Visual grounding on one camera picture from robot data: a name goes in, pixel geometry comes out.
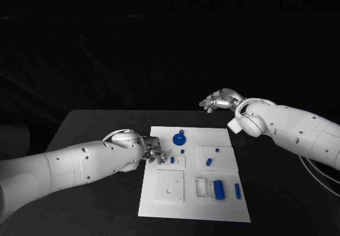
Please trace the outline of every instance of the dark wall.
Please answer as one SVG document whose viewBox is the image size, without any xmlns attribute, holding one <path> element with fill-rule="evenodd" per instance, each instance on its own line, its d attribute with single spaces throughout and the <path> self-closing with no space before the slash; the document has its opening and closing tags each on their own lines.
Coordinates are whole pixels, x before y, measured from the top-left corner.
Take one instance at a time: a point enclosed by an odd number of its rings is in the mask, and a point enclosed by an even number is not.
<svg viewBox="0 0 340 236">
<path fill-rule="evenodd" d="M 52 137 L 75 109 L 200 110 L 232 88 L 340 123 L 336 11 L 301 2 L 156 6 L 130 16 L 128 6 L 111 15 L 3 14 L 3 122 Z"/>
</svg>

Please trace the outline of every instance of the dark table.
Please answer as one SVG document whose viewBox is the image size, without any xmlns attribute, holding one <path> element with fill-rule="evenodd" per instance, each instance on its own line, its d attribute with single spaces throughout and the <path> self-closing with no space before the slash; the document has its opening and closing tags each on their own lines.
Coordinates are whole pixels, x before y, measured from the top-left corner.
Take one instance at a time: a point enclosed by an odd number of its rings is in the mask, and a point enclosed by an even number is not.
<svg viewBox="0 0 340 236">
<path fill-rule="evenodd" d="M 46 151 L 102 140 L 130 128 L 228 128 L 232 111 L 110 111 L 69 113 Z M 26 204 L 0 226 L 4 236 L 337 235 L 340 201 L 268 136 L 229 130 L 252 223 L 138 217 L 146 162 L 137 170 L 65 189 Z"/>
</svg>

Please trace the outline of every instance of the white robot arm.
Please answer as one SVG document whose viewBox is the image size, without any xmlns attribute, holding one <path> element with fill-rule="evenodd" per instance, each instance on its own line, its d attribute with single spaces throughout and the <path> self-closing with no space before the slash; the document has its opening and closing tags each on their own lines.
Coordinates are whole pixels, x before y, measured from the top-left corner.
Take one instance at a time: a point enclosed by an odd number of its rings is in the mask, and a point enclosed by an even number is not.
<svg viewBox="0 0 340 236">
<path fill-rule="evenodd" d="M 0 223 L 26 203 L 51 193 L 134 170 L 141 159 L 159 159 L 160 164 L 166 158 L 157 137 L 120 130 L 110 142 L 107 138 L 0 161 Z"/>
<path fill-rule="evenodd" d="M 209 113 L 229 108 L 235 118 L 228 127 L 235 133 L 268 135 L 284 149 L 340 170 L 340 126 L 323 117 L 270 100 L 247 99 L 228 88 L 208 96 L 200 106 Z"/>
</svg>

